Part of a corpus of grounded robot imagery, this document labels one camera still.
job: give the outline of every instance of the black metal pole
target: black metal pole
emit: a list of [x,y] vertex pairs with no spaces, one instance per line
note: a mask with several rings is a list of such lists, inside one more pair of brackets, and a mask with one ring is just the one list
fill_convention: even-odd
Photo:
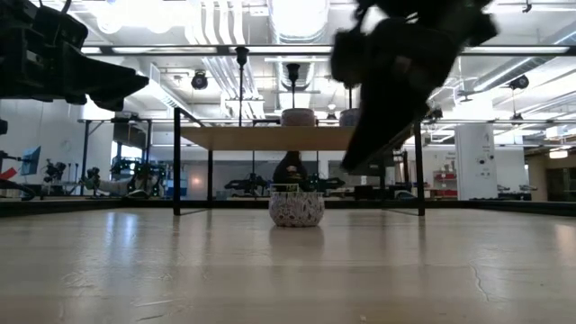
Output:
[[208,196],[206,200],[208,200],[208,205],[210,208],[212,207],[212,202],[214,198],[212,196],[212,190],[214,187],[214,151],[211,149],[208,151]]
[[238,108],[238,126],[242,127],[242,99],[244,99],[244,88],[243,86],[244,81],[244,67],[240,66],[240,100],[239,100],[239,108]]
[[382,203],[386,200],[386,155],[383,154],[379,159],[378,169],[380,170],[380,200]]
[[152,146],[152,121],[147,120],[148,122],[148,134],[146,136],[146,164],[150,162],[150,147]]
[[418,216],[426,215],[424,206],[424,169],[422,166],[422,134],[420,121],[414,123],[414,145],[416,153],[416,186],[418,187]]
[[404,173],[404,184],[408,188],[410,186],[410,172],[408,171],[408,151],[405,150],[402,152],[402,166]]
[[116,142],[116,158],[120,160],[122,157],[122,142]]
[[292,81],[292,108],[296,108],[296,82]]
[[[250,175],[250,179],[254,178],[256,181],[256,152],[252,151],[252,175]],[[252,192],[252,196],[254,200],[256,200],[256,188],[254,187],[254,183],[250,184],[250,191]]]
[[[86,174],[86,161],[88,159],[88,139],[90,138],[90,122],[85,121],[84,126],[84,151],[82,153],[82,174],[80,177]],[[84,195],[84,186],[80,186],[80,195]]]
[[180,108],[174,109],[174,196],[172,197],[175,216],[180,216]]

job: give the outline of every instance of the fluorescent light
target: fluorescent light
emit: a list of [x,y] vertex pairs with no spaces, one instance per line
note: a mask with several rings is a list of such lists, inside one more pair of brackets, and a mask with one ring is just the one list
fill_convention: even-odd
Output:
[[567,150],[550,151],[550,153],[548,153],[548,156],[550,158],[567,158],[568,151]]
[[463,53],[474,54],[563,54],[570,47],[568,46],[480,46],[475,48],[467,48]]
[[153,47],[118,47],[115,46],[113,50],[121,54],[137,54],[154,50]]
[[82,52],[84,54],[101,54],[102,51],[97,47],[83,47]]
[[265,63],[318,63],[328,62],[329,58],[264,58]]
[[329,54],[332,46],[329,45],[273,45],[273,46],[248,46],[251,53],[315,53]]

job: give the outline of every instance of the floor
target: floor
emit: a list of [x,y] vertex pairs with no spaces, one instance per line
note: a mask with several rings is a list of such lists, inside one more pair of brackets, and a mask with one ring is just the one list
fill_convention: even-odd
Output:
[[116,210],[0,219],[1,323],[574,323],[576,219]]

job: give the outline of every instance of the cable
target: cable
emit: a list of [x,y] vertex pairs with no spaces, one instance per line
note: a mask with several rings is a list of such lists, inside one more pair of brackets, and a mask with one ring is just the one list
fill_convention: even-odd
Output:
[[20,190],[21,192],[24,192],[25,194],[28,194],[28,196],[22,198],[23,202],[29,202],[30,200],[34,199],[34,197],[36,196],[36,193],[31,188],[24,186],[24,185],[21,185],[21,184],[17,184],[15,182],[12,182],[9,180],[0,179],[0,188],[2,188],[2,189],[16,189],[16,190]]
[[64,7],[62,8],[62,14],[66,14],[68,12],[68,9],[70,9],[70,5],[72,5],[72,0],[66,0],[66,3],[64,4]]

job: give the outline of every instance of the blurry black object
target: blurry black object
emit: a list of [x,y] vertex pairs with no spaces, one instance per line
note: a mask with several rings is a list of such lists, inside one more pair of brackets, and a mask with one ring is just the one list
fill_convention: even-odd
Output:
[[62,176],[64,175],[64,170],[66,170],[66,165],[62,162],[56,162],[56,164],[53,164],[49,158],[46,161],[48,164],[46,165],[46,176],[44,176],[44,182],[55,183],[62,181]]
[[443,117],[444,113],[442,112],[442,109],[433,109],[426,115],[425,119],[430,121],[437,121]]
[[94,178],[94,179],[100,179],[100,169],[97,167],[92,167],[86,170],[86,177],[88,179],[90,178]]
[[[376,156],[392,139],[401,145],[411,135],[410,125],[426,116],[430,93],[445,82],[462,46],[498,34],[482,13],[489,2],[359,0],[357,24],[337,33],[330,59],[337,81],[362,85],[362,115],[342,161],[346,171]],[[372,5],[390,18],[364,34],[362,22]]]
[[261,188],[260,195],[264,195],[264,189],[268,186],[268,183],[262,176],[257,174],[249,174],[248,179],[243,180],[232,180],[224,185],[224,189],[231,190],[241,190],[246,195],[255,196],[257,194],[258,187]]
[[87,58],[80,49],[88,29],[65,12],[0,0],[0,22],[0,98],[86,104],[90,95],[97,106],[119,112],[124,98],[149,82],[132,68]]
[[8,133],[8,121],[0,119],[0,135],[6,135],[6,133]]

